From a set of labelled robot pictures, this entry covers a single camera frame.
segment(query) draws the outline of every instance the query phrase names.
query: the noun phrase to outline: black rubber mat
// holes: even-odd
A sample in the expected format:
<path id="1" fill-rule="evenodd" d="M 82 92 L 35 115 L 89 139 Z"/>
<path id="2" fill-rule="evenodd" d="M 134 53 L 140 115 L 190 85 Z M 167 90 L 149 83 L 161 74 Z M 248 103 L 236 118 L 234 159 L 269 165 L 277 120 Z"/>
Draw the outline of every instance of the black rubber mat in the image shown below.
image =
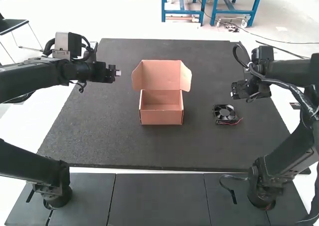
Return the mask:
<path id="1" fill-rule="evenodd" d="M 117 174 L 108 225 L 209 226 L 203 174 Z"/>
<path id="2" fill-rule="evenodd" d="M 35 193 L 26 203 L 32 186 L 27 184 L 16 201 L 7 226 L 105 226 L 110 211 L 115 174 L 75 173 L 70 175 L 72 199 L 64 207 L 47 210 Z"/>
<path id="3" fill-rule="evenodd" d="M 73 166 L 244 172 L 289 132 L 270 98 L 232 100 L 231 83 L 243 79 L 232 55 L 235 42 L 103 39 L 98 60 L 116 64 L 113 84 L 75 86 L 38 153 Z M 184 92 L 181 126 L 142 126 L 139 92 L 131 73 L 142 59 L 180 59 L 192 71 Z M 217 126 L 214 104 L 232 104 L 241 122 Z"/>
<path id="4" fill-rule="evenodd" d="M 292 226 L 307 211 L 293 183 L 285 185 L 271 211 L 247 198 L 247 181 L 222 174 L 71 174 L 73 197 L 64 207 L 44 208 L 40 194 L 26 203 L 26 185 L 5 225 L 8 226 Z M 245 174 L 232 174 L 245 177 Z"/>

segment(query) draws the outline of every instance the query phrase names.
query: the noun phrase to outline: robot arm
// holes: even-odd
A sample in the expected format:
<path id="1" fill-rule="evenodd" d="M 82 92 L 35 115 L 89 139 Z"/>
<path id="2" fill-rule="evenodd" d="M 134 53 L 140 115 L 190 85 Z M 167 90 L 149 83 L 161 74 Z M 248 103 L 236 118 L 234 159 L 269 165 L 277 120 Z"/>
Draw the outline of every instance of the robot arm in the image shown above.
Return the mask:
<path id="1" fill-rule="evenodd" d="M 292 181 L 295 175 L 318 161 L 318 66 L 318 53 L 313 54 L 311 59 L 275 61 L 273 49 L 260 46 L 252 51 L 251 62 L 243 65 L 246 79 L 232 84 L 234 99 L 246 98 L 250 102 L 257 98 L 270 97 L 269 85 L 276 84 L 290 90 L 301 105 L 301 120 L 296 130 L 273 152 L 259 157 L 249 168 L 247 195 L 250 202 L 262 210 L 273 208 L 285 183 Z M 302 93 L 296 86 L 304 87 L 305 92 Z M 319 216 L 318 179 L 315 188 L 312 210 L 299 223 L 313 224 Z"/>
<path id="2" fill-rule="evenodd" d="M 45 55 L 53 53 L 55 58 L 38 57 L 18 64 L 0 66 L 0 103 L 23 101 L 35 90 L 55 85 L 69 85 L 71 80 L 113 83 L 121 72 L 115 65 L 106 67 L 105 62 L 96 61 L 97 44 L 91 47 L 82 44 L 84 37 L 73 33 L 57 33 L 45 47 Z M 81 48 L 85 47 L 84 57 Z M 70 174 L 66 162 L 34 154 L 0 139 L 0 176 L 26 180 L 33 185 L 34 192 L 43 197 L 44 206 L 56 209 L 66 205 L 72 196 L 69 187 Z"/>

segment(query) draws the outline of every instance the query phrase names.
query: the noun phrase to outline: box lid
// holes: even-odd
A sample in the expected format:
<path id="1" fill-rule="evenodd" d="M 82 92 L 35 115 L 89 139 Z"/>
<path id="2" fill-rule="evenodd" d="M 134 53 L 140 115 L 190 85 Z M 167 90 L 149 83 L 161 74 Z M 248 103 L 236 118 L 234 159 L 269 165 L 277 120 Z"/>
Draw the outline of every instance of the box lid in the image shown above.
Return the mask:
<path id="1" fill-rule="evenodd" d="M 133 89 L 190 91 L 191 71 L 181 60 L 142 60 L 132 72 Z"/>

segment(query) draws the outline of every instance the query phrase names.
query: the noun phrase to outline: chair leg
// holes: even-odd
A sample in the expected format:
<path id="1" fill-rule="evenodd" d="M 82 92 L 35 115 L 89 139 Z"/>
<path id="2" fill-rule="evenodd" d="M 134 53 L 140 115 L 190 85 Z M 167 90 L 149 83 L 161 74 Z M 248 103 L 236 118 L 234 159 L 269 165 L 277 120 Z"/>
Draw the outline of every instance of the chair leg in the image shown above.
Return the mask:
<path id="1" fill-rule="evenodd" d="M 8 56 L 11 58 L 11 60 L 15 63 L 14 59 L 11 57 L 11 55 L 9 54 L 9 52 L 6 50 L 6 48 L 4 47 L 4 45 L 2 45 L 1 41 L 0 44 L 2 46 L 2 48 L 6 51 L 6 53 L 8 54 Z"/>
<path id="2" fill-rule="evenodd" d="M 15 37 L 14 37 L 14 35 L 13 35 L 13 31 L 11 31 L 11 35 L 12 35 L 12 37 L 13 37 L 13 39 L 14 39 L 15 45 L 16 45 L 17 47 L 19 47 L 18 44 L 16 43 Z"/>
<path id="3" fill-rule="evenodd" d="M 33 33 L 33 35 L 34 35 L 35 39 L 37 40 L 37 42 L 39 43 L 39 45 L 40 45 L 40 47 L 41 47 L 41 49 L 42 49 L 42 51 L 43 51 L 43 47 L 42 47 L 42 45 L 41 45 L 40 41 L 38 40 L 38 38 L 37 38 L 37 37 L 36 37 L 36 35 L 34 34 L 34 31 L 32 30 L 32 28 L 31 28 L 31 26 L 30 26 L 30 24 L 29 24 L 29 23 L 28 23 L 28 25 L 29 25 L 29 27 L 30 27 L 30 29 L 31 29 L 31 31 L 32 31 L 32 33 Z"/>

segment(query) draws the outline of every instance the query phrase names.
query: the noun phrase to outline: red wire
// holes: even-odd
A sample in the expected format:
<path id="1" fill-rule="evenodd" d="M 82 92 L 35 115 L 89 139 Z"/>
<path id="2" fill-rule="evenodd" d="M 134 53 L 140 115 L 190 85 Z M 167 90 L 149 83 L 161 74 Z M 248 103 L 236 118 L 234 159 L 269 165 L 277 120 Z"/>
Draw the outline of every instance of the red wire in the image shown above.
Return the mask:
<path id="1" fill-rule="evenodd" d="M 271 204 L 269 204 L 267 207 L 265 207 L 264 211 L 267 211 L 268 209 L 270 209 Z"/>
<path id="2" fill-rule="evenodd" d="M 241 120 L 243 119 L 243 117 L 242 118 L 240 118 L 236 123 L 234 123 L 234 124 L 229 124 L 229 123 L 220 123 L 220 125 L 237 125 Z"/>

